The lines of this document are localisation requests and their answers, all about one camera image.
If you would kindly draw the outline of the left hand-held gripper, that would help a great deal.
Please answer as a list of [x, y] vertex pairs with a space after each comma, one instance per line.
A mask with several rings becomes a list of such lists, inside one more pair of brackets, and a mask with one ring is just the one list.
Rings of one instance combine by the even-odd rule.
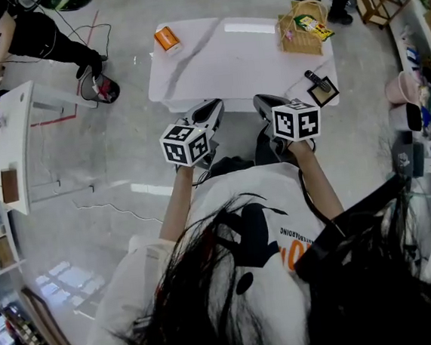
[[[176, 166], [211, 166], [218, 142], [213, 140], [225, 112], [221, 99], [204, 100], [192, 107], [185, 119], [168, 125], [159, 143], [166, 162]], [[205, 122], [205, 125], [190, 123]]]

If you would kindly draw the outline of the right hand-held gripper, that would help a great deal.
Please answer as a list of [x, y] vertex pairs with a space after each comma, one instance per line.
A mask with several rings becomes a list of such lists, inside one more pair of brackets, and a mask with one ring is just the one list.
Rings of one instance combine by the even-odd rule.
[[299, 100], [257, 94], [253, 97], [257, 114], [268, 123], [265, 130], [269, 145], [280, 160], [288, 157], [290, 143], [306, 141], [316, 150], [315, 139], [321, 134], [321, 113], [318, 106]]

